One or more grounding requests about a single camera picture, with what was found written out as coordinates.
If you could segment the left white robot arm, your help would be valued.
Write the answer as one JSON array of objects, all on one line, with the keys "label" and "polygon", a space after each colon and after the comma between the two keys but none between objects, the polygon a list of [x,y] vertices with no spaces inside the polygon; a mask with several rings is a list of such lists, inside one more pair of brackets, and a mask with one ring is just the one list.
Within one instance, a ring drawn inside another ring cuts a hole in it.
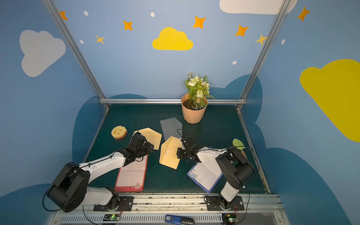
[{"label": "left white robot arm", "polygon": [[88,163],[67,163],[46,190],[44,196],[52,200],[63,212],[71,212],[86,205],[94,205],[96,212],[127,210],[128,208],[121,202],[118,192],[112,188],[89,187],[89,183],[112,170],[129,165],[153,151],[154,145],[148,142],[143,134],[136,132],[126,147],[108,156]]}]

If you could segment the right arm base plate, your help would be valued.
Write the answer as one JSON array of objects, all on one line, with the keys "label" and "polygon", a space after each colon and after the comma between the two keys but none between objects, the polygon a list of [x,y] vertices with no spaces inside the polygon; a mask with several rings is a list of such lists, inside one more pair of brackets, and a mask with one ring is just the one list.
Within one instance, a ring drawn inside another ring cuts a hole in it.
[{"label": "right arm base plate", "polygon": [[236,196],[232,201],[228,202],[221,195],[205,196],[204,201],[208,211],[244,211],[244,202],[242,197]]}]

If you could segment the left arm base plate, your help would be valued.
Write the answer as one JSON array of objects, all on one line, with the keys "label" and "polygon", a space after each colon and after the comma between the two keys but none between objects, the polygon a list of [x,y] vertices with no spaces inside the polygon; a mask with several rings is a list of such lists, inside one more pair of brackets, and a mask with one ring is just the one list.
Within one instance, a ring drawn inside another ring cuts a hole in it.
[{"label": "left arm base plate", "polygon": [[95,212],[129,212],[132,210],[133,196],[113,196],[107,204],[96,204]]}]

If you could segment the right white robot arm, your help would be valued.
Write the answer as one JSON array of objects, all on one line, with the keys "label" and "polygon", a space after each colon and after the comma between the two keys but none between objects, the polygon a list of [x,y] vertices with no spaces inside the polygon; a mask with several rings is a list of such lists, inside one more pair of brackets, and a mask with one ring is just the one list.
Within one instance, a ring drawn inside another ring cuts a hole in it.
[{"label": "right white robot arm", "polygon": [[221,177],[226,183],[217,196],[207,195],[204,201],[208,211],[243,211],[244,202],[238,195],[256,175],[255,168],[242,153],[243,144],[225,149],[199,147],[188,135],[181,137],[178,159],[191,159],[196,164],[187,175],[206,193],[210,193]]}]

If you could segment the blue floral letter paper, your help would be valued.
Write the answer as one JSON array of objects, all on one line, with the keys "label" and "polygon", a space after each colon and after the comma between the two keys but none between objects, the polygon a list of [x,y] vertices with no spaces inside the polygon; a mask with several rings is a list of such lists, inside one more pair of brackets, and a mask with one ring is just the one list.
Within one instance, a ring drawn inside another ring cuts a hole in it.
[{"label": "blue floral letter paper", "polygon": [[223,173],[215,159],[196,163],[187,176],[207,194],[212,192]]}]

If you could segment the small yellow envelope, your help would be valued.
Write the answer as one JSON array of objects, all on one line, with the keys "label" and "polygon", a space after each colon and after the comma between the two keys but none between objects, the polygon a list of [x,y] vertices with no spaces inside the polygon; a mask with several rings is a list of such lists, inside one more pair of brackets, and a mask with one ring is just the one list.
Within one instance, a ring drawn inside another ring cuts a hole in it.
[{"label": "small yellow envelope", "polygon": [[182,148],[181,140],[173,136],[169,137],[161,145],[159,163],[176,170],[180,162],[177,156],[178,148]]}]

